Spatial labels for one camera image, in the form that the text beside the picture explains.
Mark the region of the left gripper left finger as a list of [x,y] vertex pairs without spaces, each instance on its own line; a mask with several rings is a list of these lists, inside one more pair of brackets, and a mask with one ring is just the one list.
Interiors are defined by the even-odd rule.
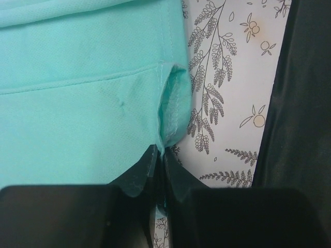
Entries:
[[1,247],[152,247],[155,145],[100,185],[13,185],[1,190]]

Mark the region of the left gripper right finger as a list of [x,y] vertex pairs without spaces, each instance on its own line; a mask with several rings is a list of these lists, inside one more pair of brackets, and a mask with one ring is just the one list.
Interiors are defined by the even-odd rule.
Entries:
[[170,247],[325,247],[308,199],[292,189],[209,188],[163,157]]

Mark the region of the teal t shirt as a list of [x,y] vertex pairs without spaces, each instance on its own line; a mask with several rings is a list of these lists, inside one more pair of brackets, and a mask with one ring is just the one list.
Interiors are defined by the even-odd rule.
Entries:
[[1,1],[1,187],[109,183],[191,99],[181,1]]

